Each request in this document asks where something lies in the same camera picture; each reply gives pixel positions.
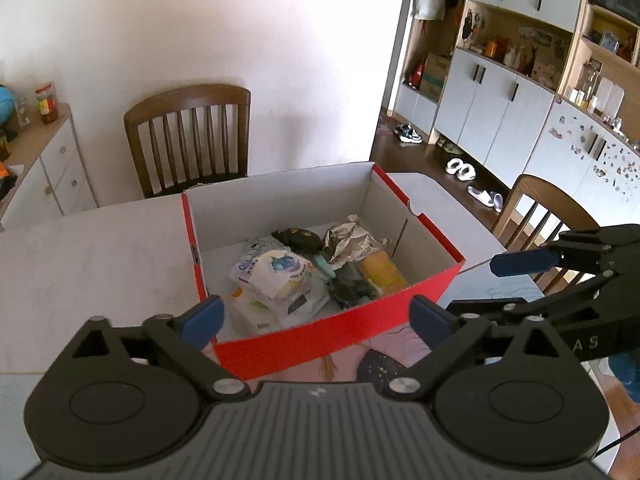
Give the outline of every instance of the chair backrest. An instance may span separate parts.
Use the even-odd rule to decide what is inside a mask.
[[[514,250],[529,249],[535,243],[536,239],[541,236],[540,233],[542,229],[552,215],[558,218],[559,222],[553,229],[552,233],[546,238],[546,240],[549,241],[554,240],[558,236],[558,233],[562,230],[563,226],[566,226],[571,230],[597,229],[600,227],[591,215],[589,215],[589,213],[587,213],[573,198],[567,195],[567,193],[539,177],[522,174],[516,180],[516,183],[514,184],[513,189],[511,189],[511,192],[507,197],[507,201],[502,208],[500,216],[498,216],[497,221],[495,221],[495,224],[491,229],[492,234],[496,238],[499,238],[504,233],[511,220],[513,211],[523,196],[528,196],[532,199],[533,204],[527,211],[526,215],[524,215],[524,218],[522,218],[520,223],[516,226],[515,231],[507,241],[505,245],[505,248],[507,249],[511,249],[518,238],[523,236],[526,225],[531,220],[539,205],[546,209],[545,215],[542,217],[542,220],[540,220],[538,225],[533,228],[532,232],[526,240],[524,240],[524,243],[520,247],[513,247]],[[561,269],[543,289],[543,292],[545,294],[551,292],[564,278],[567,272],[568,269]],[[539,282],[543,276],[544,273],[537,274],[534,277],[534,281]],[[574,279],[572,279],[571,283],[579,282],[583,276],[583,272],[579,273],[574,277]]]
[[[206,182],[205,177],[207,175],[222,174],[227,178],[246,176],[250,104],[251,92],[245,88],[225,84],[203,84],[162,92],[161,94],[145,99],[125,113],[124,127],[145,198],[153,197],[155,193],[146,164],[145,152],[139,131],[141,124],[146,123],[148,125],[150,151],[156,169],[160,193],[167,193],[171,192],[172,189],[181,190],[202,181]],[[232,143],[229,141],[227,105],[235,105],[238,107],[237,115],[235,116],[238,136],[236,142]],[[213,106],[219,107],[220,129],[218,136],[222,141],[222,165],[224,167],[224,173],[216,171],[216,166],[220,167],[220,158],[218,158],[218,164],[216,164],[216,151],[220,154],[220,146],[216,149],[214,140],[216,137],[216,123],[214,123],[211,115],[211,107]],[[192,139],[189,140],[187,140],[184,134],[182,113],[184,110],[188,110],[186,115],[191,125]],[[206,139],[206,150],[209,158],[208,163],[206,156],[203,162],[203,143],[201,142],[198,115],[202,117],[202,122],[204,123],[203,134]],[[156,120],[158,127],[160,120],[162,121],[164,150],[158,143],[154,120]],[[173,133],[170,123],[174,125]],[[174,156],[175,134],[177,134],[178,145],[180,147],[182,170],[180,170],[180,166],[176,164],[176,158]],[[190,160],[192,160],[193,157],[190,156],[191,150],[189,147],[192,140],[193,143],[191,147],[195,155],[195,168],[197,172],[197,175],[193,178],[191,177],[193,166],[190,168]],[[233,168],[230,164],[230,162],[233,161],[230,161],[231,144],[236,147],[237,152],[236,171],[232,171]],[[171,179],[169,185],[167,185],[165,171],[163,171],[163,167],[166,169],[166,165],[163,164],[164,160],[168,162],[169,171],[167,177]],[[178,181],[178,179],[182,177],[184,177],[184,180]]]

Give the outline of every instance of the foil wrapper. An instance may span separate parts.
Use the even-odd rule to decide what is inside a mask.
[[[384,250],[390,241],[388,238],[377,240],[360,225],[357,215],[349,215],[345,222],[327,230],[324,235],[324,250],[331,254],[328,263],[335,270],[346,262],[357,262]]]

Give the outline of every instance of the red box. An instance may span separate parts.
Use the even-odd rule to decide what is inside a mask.
[[[241,338],[225,326],[213,341],[220,364],[243,380],[311,361],[408,322],[415,294],[437,301],[464,258],[407,196],[372,162],[253,176],[199,186],[182,196],[201,299],[235,290],[229,269],[247,240],[288,227],[315,230],[357,214],[412,285],[345,312],[323,308],[316,320],[262,336]]]

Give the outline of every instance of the black cable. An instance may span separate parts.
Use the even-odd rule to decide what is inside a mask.
[[[607,444],[605,447],[603,447],[601,450],[599,450],[599,452],[597,452],[595,455],[593,455],[593,457],[596,458],[597,456],[599,456],[599,455],[601,455],[603,453],[606,453],[612,447],[616,447],[618,444],[620,444],[621,442],[624,442],[629,437],[634,436],[638,431],[640,431],[640,426],[637,426],[637,427],[633,428],[631,431],[629,431],[627,434],[621,436],[619,439],[614,440],[610,444]]]

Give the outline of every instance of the wooden floor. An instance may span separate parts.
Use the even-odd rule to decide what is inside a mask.
[[[415,172],[431,177],[482,222],[487,229],[491,229],[498,218],[498,213],[479,203],[469,195],[466,188],[472,185],[478,189],[497,191],[503,195],[505,200],[508,189],[484,168],[478,167],[478,164],[466,155],[451,155],[440,147],[427,146],[425,143],[403,144],[399,142],[398,137],[393,134],[393,128],[397,124],[397,121],[387,117],[381,111],[370,160],[376,162],[389,173]],[[478,176],[473,182],[460,182],[455,176],[445,172],[444,167],[454,156],[474,165]],[[500,243],[503,245],[506,243],[513,233],[513,229],[514,227],[507,228],[499,239]],[[518,242],[519,240],[514,244],[515,247],[520,246]],[[545,275],[538,286],[544,288],[552,277],[553,274]],[[595,372],[616,419],[620,434],[627,433],[640,424],[640,404],[629,399],[622,384],[614,377],[603,376],[598,370]],[[620,445],[609,476],[614,480],[640,480],[640,433]]]

